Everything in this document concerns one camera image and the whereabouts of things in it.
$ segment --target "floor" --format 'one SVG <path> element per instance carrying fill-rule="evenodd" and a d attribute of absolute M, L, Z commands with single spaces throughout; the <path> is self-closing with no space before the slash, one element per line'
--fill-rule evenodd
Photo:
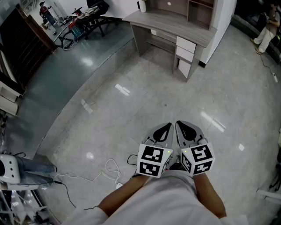
<path fill-rule="evenodd" d="M 67 102 L 83 83 L 117 50 L 133 38 L 124 22 L 103 26 L 105 37 L 92 32 L 80 39 L 71 51 L 57 49 L 34 74 L 20 101 L 17 117 L 9 119 L 8 150 L 25 152 L 33 158 L 42 139 Z"/>
<path fill-rule="evenodd" d="M 89 79 L 66 105 L 71 110 L 58 116 L 38 155 L 47 156 L 60 174 L 88 179 L 94 179 L 112 158 L 121 172 L 118 182 L 124 183 L 136 169 L 127 158 L 137 154 L 146 132 L 164 122 L 185 120 L 199 126 L 213 145 L 216 161 L 207 174 L 227 214 L 245 214 L 250 225 L 269 224 L 279 206 L 257 196 L 256 190 L 272 178 L 278 152 L 280 67 L 262 56 L 277 74 L 276 83 L 249 37 L 232 26 L 206 68 L 198 67 L 187 83 L 172 74 L 173 57 L 152 47 L 141 57 L 133 54 L 97 91 L 90 90 L 94 79 Z M 122 94 L 116 84 L 130 94 Z M 177 148 L 175 137 L 173 148 Z M 109 170 L 115 167 L 108 163 Z M 94 182 L 60 179 L 74 204 L 84 208 L 99 204 L 115 190 L 115 182 L 102 175 Z M 59 221 L 74 210 L 64 186 L 40 192 Z"/>

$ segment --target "white shirt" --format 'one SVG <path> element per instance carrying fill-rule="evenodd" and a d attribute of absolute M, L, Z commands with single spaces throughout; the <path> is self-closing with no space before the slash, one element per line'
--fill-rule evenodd
<path fill-rule="evenodd" d="M 76 208 L 62 225 L 248 225 L 245 216 L 218 219 L 197 199 L 185 171 L 149 178 L 111 217 L 100 208 Z"/>

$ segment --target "jeans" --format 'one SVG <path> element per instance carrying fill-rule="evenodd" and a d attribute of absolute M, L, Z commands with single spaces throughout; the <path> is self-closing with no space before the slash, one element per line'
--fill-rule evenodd
<path fill-rule="evenodd" d="M 18 169 L 21 177 L 19 185 L 42 184 L 44 187 L 49 187 L 53 184 L 53 179 L 37 174 L 31 174 L 29 172 L 53 173 L 55 172 L 55 166 L 38 163 L 33 160 L 23 159 L 17 156 L 16 159 L 18 161 Z"/>
<path fill-rule="evenodd" d="M 51 13 L 46 13 L 45 17 L 47 18 L 47 20 L 50 22 L 51 25 L 54 25 L 54 23 L 56 22 Z"/>

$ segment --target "dark green floor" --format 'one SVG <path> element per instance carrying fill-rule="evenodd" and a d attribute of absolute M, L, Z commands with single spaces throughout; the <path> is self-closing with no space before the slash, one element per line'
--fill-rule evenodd
<path fill-rule="evenodd" d="M 17 117 L 9 118 L 6 145 L 12 153 L 25 152 L 33 158 L 57 115 L 81 85 L 111 55 L 133 38 L 129 24 L 109 25 L 105 37 L 92 32 L 71 51 L 57 49 L 31 79 Z"/>

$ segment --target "person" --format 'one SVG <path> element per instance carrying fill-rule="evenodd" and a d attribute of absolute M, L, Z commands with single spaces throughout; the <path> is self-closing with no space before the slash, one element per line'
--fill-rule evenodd
<path fill-rule="evenodd" d="M 269 12 L 269 20 L 262 32 L 255 39 L 250 39 L 255 45 L 255 50 L 258 54 L 262 54 L 267 49 L 269 42 L 276 36 L 277 28 L 280 26 L 280 15 L 277 12 L 278 3 L 272 1 L 270 3 L 271 10 Z"/>
<path fill-rule="evenodd" d="M 160 178 L 137 175 L 94 209 L 78 206 L 62 225 L 247 225 L 228 217 L 206 174 L 164 171 Z"/>
<path fill-rule="evenodd" d="M 43 24 L 46 24 L 48 22 L 47 18 L 44 16 L 44 14 L 42 12 L 40 12 L 39 14 L 43 19 Z"/>
<path fill-rule="evenodd" d="M 56 20 L 54 19 L 54 17 L 52 16 L 52 14 L 49 12 L 49 9 L 51 9 L 52 7 L 46 7 L 44 6 L 44 3 L 45 2 L 40 2 L 40 15 L 44 15 L 47 20 L 50 22 L 51 25 L 56 25 L 57 22 Z"/>
<path fill-rule="evenodd" d="M 39 185 L 43 187 L 50 187 L 54 182 L 52 178 L 33 174 L 30 172 L 42 172 L 48 175 L 55 174 L 57 172 L 57 167 L 54 165 L 46 165 L 43 163 L 36 162 L 34 160 L 24 159 L 18 156 L 15 156 L 18 162 L 18 170 L 20 174 L 21 181 L 18 185 Z M 7 184 L 1 181 L 0 176 L 0 186 L 1 190 L 7 190 Z"/>

